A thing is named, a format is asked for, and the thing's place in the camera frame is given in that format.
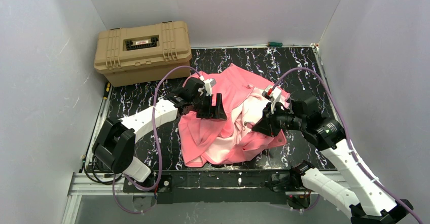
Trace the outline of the pink zip-up jacket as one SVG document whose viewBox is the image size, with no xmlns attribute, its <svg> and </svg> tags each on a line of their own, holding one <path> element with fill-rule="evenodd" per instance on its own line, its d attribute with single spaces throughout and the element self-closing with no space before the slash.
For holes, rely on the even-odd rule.
<svg viewBox="0 0 430 224">
<path fill-rule="evenodd" d="M 286 144 L 283 132 L 270 137 L 249 128 L 262 117 L 269 102 L 262 93 L 267 86 L 273 86 L 271 81 L 235 64 L 221 73 L 202 72 L 202 75 L 215 79 L 212 91 L 221 93 L 227 120 L 200 119 L 194 111 L 181 117 L 178 132 L 185 166 L 241 163 L 252 160 L 263 150 Z"/>
</svg>

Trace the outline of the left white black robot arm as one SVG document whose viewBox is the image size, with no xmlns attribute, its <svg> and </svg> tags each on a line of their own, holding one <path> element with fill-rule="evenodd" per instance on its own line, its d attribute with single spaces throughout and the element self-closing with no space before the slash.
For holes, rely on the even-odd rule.
<svg viewBox="0 0 430 224">
<path fill-rule="evenodd" d="M 122 173 L 143 183 L 151 169 L 134 156 L 136 142 L 157 127 L 191 112 L 197 118 L 225 121 L 222 95 L 212 93 L 215 85 L 215 79 L 191 77 L 182 87 L 155 99 L 155 105 L 139 113 L 121 119 L 107 118 L 92 148 L 93 155 L 114 174 Z"/>
</svg>

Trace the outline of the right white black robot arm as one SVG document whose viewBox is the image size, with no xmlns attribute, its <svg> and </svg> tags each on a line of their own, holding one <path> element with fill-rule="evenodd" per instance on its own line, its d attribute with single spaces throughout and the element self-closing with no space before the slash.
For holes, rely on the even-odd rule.
<svg viewBox="0 0 430 224">
<path fill-rule="evenodd" d="M 342 125 L 322 116 L 315 96 L 295 95 L 291 108 L 280 102 L 268 103 L 255 132 L 274 137 L 281 130 L 297 130 L 340 172 L 349 187 L 328 178 L 309 162 L 290 169 L 296 185 L 316 191 L 342 211 L 351 223 L 397 223 L 413 210 L 406 199 L 389 195 L 379 179 L 365 169 L 362 159 L 348 145 Z"/>
</svg>

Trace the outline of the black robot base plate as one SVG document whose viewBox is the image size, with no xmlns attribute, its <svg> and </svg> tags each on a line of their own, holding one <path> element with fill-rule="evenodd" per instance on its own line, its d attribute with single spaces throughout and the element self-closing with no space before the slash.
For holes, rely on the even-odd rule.
<svg viewBox="0 0 430 224">
<path fill-rule="evenodd" d="M 269 202 L 302 208 L 316 196 L 288 170 L 166 170 L 156 194 L 158 204 Z"/>
</svg>

